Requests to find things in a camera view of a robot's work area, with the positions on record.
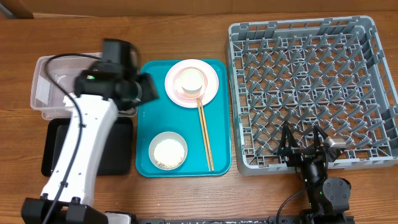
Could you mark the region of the white rice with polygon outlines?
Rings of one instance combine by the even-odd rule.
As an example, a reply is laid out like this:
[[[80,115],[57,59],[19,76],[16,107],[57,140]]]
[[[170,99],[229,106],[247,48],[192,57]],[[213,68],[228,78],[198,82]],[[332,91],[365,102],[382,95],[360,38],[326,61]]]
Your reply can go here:
[[[174,169],[184,160],[185,149],[174,139],[165,139],[154,149],[154,159],[163,169]]]

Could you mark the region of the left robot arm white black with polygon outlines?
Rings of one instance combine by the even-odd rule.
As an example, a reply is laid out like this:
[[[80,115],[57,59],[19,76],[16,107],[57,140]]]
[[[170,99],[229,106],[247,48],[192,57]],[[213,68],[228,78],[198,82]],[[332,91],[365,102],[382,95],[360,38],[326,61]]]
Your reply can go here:
[[[139,71],[130,42],[104,39],[102,54],[75,78],[72,117],[55,169],[39,198],[26,198],[25,223],[136,223],[126,212],[99,212],[92,205],[95,181],[109,132],[119,113],[158,99],[152,77]]]

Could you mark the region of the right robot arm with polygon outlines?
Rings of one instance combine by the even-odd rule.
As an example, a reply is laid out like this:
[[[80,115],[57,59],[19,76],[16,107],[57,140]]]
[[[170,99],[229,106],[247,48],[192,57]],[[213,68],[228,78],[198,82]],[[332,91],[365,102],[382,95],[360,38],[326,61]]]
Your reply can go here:
[[[293,223],[354,223],[347,217],[351,184],[344,178],[329,177],[329,163],[335,162],[346,149],[346,141],[331,138],[319,126],[313,127],[313,144],[300,149],[287,125],[282,128],[277,155],[285,160],[288,167],[304,184],[304,189],[286,199],[277,211],[276,223],[282,223],[281,211],[292,199],[306,193],[310,208],[300,211]]]

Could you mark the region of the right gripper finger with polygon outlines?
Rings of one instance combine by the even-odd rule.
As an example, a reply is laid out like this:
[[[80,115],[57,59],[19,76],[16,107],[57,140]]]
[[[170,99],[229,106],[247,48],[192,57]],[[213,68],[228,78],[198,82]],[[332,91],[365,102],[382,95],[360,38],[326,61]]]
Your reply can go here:
[[[316,151],[327,151],[329,146],[329,135],[318,125],[313,127],[313,148]]]
[[[290,152],[292,148],[298,149],[299,145],[297,144],[289,126],[285,124],[282,128],[282,135],[277,151]]]

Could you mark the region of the cream cup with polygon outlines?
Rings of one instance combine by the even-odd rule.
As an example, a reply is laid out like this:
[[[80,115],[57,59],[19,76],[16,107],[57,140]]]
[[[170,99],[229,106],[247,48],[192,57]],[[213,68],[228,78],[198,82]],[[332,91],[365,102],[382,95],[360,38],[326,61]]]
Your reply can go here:
[[[204,76],[195,68],[184,70],[179,78],[182,89],[189,94],[199,93],[204,84]]]

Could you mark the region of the wooden chopstick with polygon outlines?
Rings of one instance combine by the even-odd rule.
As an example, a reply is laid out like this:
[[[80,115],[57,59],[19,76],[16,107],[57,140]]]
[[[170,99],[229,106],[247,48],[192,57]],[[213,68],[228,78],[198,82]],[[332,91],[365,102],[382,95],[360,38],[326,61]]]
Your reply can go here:
[[[204,143],[204,147],[205,147],[205,154],[206,154],[206,160],[207,160],[207,164],[208,164],[208,169],[211,172],[211,162],[210,162],[210,155],[209,155],[209,151],[208,151],[208,145],[207,145],[207,136],[206,136],[206,131],[205,131],[205,123],[204,123],[204,119],[203,119],[203,110],[202,110],[202,105],[201,105],[201,100],[199,98],[197,98],[197,108],[198,108],[198,112],[199,112],[199,117],[200,117],[200,124],[201,124],[201,131],[202,131],[202,136],[203,136],[203,143]]]
[[[202,110],[203,110],[203,119],[205,120],[204,123],[205,123],[205,131],[206,131],[206,136],[207,136],[206,138],[207,138],[208,151],[209,151],[209,155],[210,155],[211,169],[212,169],[212,172],[214,172],[215,168],[214,168],[213,156],[212,156],[212,151],[211,151],[211,146],[210,146],[210,138],[209,138],[207,123],[206,123],[206,118],[205,118],[205,110],[204,110],[202,101],[201,101],[201,105],[202,105]]]

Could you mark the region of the grey bowl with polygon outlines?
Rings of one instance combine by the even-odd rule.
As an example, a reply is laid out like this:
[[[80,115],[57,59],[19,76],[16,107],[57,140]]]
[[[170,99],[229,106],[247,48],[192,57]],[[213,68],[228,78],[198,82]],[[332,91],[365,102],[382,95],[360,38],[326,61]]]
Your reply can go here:
[[[184,149],[185,149],[185,157],[184,157],[183,162],[178,167],[180,167],[184,163],[184,161],[185,161],[185,159],[187,157],[187,153],[188,153],[187,143],[186,143],[186,141],[184,140],[184,138],[181,135],[179,135],[179,134],[177,134],[175,132],[171,132],[171,131],[162,132],[162,133],[156,135],[156,137],[150,142],[150,144],[149,144],[150,161],[153,163],[153,165],[155,165],[159,169],[162,169],[162,170],[174,170],[174,169],[176,169],[178,167],[176,167],[174,169],[163,169],[163,168],[161,168],[158,165],[158,163],[156,163],[156,161],[154,159],[154,149],[155,149],[156,145],[158,143],[160,143],[161,141],[165,140],[165,139],[174,139],[174,140],[178,141],[184,147]]]

